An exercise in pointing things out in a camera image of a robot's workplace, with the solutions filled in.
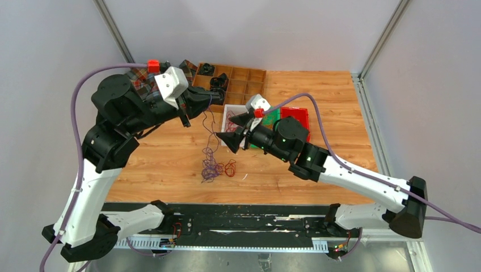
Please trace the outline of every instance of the wooden tabletop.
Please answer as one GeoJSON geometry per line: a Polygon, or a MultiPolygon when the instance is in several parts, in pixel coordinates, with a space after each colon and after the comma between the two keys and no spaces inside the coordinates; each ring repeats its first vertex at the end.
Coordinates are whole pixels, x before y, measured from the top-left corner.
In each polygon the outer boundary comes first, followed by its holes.
{"type": "MultiPolygon", "coordinates": [[[[270,71],[266,98],[276,105],[300,92],[314,96],[334,151],[352,163],[376,171],[375,160],[349,72],[270,71]]],[[[309,110],[311,143],[326,147],[317,124],[314,107],[307,98],[292,104],[309,110]]],[[[363,204],[372,200],[344,188],[305,181],[287,169],[288,163],[258,149],[233,154],[219,147],[219,163],[237,161],[234,177],[222,175],[201,183],[202,149],[209,133],[202,126],[203,115],[184,128],[180,120],[162,125],[130,156],[128,165],[114,182],[107,201],[243,204],[363,204]]],[[[222,114],[215,113],[214,128],[220,131],[222,114]]],[[[206,120],[210,124],[211,116],[206,120]]]]}

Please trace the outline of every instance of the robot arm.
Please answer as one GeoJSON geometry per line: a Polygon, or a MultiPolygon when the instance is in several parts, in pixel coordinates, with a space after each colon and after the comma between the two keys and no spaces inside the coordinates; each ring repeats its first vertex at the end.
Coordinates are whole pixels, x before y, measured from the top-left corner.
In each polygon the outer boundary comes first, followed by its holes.
{"type": "Polygon", "coordinates": [[[426,199],[426,183],[422,178],[413,177],[409,181],[392,178],[339,158],[346,167],[341,166],[333,157],[335,154],[306,142],[309,131],[293,117],[282,118],[274,124],[273,130],[260,125],[261,112],[270,107],[262,96],[253,96],[246,104],[248,113],[230,119],[238,125],[236,131],[217,133],[217,136],[232,152],[237,152],[241,141],[245,139],[243,149],[248,149],[250,144],[262,148],[264,154],[269,153],[288,162],[289,171],[303,180],[341,186],[376,201],[368,205],[333,204],[325,218],[327,223],[345,230],[359,227],[390,228],[406,237],[422,236],[426,205],[400,191],[403,188],[426,199]],[[397,188],[353,173],[356,170],[390,182],[397,188]]]}
{"type": "MultiPolygon", "coordinates": [[[[189,127],[189,119],[223,99],[218,92],[190,87],[176,67],[169,67],[155,81],[159,91],[148,93],[145,88],[135,90],[125,75],[111,75],[92,95],[98,116],[82,144],[82,187],[60,238],[64,244],[61,254],[68,262],[102,258],[118,240],[147,229],[162,232],[172,224],[173,212],[161,201],[122,215],[100,214],[113,182],[139,145],[136,138],[146,135],[143,130],[177,117],[189,127]]],[[[59,220],[42,231],[50,243],[59,234],[74,192],[75,186],[59,220]]]]}

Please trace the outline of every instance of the gray floor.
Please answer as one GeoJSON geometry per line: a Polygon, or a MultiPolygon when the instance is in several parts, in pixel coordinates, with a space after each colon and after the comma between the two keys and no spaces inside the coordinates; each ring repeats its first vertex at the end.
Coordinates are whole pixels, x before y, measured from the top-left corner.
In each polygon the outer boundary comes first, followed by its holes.
{"type": "Polygon", "coordinates": [[[255,253],[174,251],[151,258],[132,250],[114,249],[88,272],[287,272],[287,271],[414,271],[404,242],[368,242],[342,262],[319,253],[255,253]]]}

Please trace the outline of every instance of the wooden tray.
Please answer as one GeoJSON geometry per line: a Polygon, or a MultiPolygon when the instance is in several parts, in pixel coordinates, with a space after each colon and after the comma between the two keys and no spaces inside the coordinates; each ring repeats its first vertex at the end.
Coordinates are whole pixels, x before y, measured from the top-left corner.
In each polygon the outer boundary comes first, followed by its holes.
{"type": "Polygon", "coordinates": [[[222,73],[227,75],[229,83],[227,85],[226,97],[223,105],[211,105],[213,112],[224,111],[225,104],[245,105],[249,99],[256,94],[264,96],[265,70],[249,69],[244,67],[212,64],[215,67],[213,76],[199,75],[199,69],[204,63],[198,65],[193,86],[202,87],[210,90],[210,79],[218,77],[222,73]]]}

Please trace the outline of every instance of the white box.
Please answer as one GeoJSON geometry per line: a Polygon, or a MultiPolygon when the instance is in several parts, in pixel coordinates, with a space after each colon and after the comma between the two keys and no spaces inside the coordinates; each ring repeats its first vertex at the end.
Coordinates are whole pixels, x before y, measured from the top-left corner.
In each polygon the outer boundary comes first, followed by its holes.
{"type": "MultiPolygon", "coordinates": [[[[227,128],[229,127],[230,125],[230,121],[227,120],[227,114],[232,111],[232,114],[235,116],[235,115],[239,115],[239,114],[242,114],[242,113],[246,113],[247,112],[247,108],[245,105],[230,105],[230,104],[225,104],[224,105],[224,114],[222,116],[222,128],[221,128],[221,132],[226,132],[227,128]]],[[[235,129],[236,127],[238,127],[238,125],[236,124],[232,124],[231,126],[231,130],[232,129],[235,129]]],[[[222,146],[227,146],[223,141],[221,141],[221,145],[222,146]]],[[[244,140],[240,143],[240,146],[243,147],[244,146],[244,140]]]]}

